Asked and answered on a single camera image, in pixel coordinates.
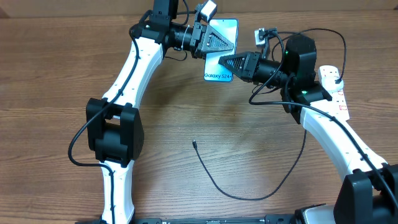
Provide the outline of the blue screen smartphone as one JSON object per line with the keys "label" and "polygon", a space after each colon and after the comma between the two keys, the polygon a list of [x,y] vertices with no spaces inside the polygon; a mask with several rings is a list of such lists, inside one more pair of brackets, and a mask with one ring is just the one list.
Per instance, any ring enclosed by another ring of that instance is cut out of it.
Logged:
{"label": "blue screen smartphone", "polygon": [[236,53],[239,22],[237,19],[212,19],[210,21],[210,26],[223,37],[226,37],[233,44],[233,49],[206,55],[204,80],[208,82],[231,82],[233,81],[232,72],[220,65],[218,61],[222,56]]}

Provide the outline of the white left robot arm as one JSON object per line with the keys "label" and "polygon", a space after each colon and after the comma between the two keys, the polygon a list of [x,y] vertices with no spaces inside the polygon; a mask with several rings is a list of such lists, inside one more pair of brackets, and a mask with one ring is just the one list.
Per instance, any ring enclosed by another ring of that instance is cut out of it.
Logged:
{"label": "white left robot arm", "polygon": [[232,81],[218,60],[236,51],[237,19],[216,19],[217,5],[205,1],[194,9],[192,26],[175,23],[178,1],[155,1],[132,26],[128,58],[111,88],[86,105],[88,146],[94,151],[104,180],[100,223],[132,223],[132,168],[144,144],[139,107],[148,83],[169,48],[205,60],[203,78]]}

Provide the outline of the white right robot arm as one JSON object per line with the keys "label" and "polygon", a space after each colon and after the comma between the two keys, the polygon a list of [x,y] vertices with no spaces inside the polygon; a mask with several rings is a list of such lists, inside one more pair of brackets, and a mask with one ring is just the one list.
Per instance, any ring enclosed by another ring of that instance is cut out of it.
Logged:
{"label": "white right robot arm", "polygon": [[341,78],[315,68],[313,39],[290,36],[282,60],[266,52],[226,55],[219,64],[245,82],[278,87],[279,104],[311,133],[338,170],[342,186],[333,205],[297,209],[291,223],[396,223],[397,166],[372,151],[349,126]]}

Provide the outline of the white charger plug adapter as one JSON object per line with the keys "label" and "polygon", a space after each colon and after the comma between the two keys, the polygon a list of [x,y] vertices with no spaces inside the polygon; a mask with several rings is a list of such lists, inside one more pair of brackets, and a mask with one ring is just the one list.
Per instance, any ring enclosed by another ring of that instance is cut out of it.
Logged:
{"label": "white charger plug adapter", "polygon": [[344,81],[336,77],[321,77],[320,82],[328,92],[340,91],[344,88]]}

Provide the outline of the white power strip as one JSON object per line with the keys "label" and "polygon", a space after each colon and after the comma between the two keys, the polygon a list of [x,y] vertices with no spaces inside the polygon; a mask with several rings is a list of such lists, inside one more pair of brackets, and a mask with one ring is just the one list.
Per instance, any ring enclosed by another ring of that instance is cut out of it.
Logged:
{"label": "white power strip", "polygon": [[[340,78],[339,71],[336,67],[331,65],[323,65],[318,69],[318,79],[321,77],[336,77]],[[340,91],[329,92],[332,97],[332,111],[338,119],[349,120],[349,111],[346,104],[345,94],[343,89]]]}

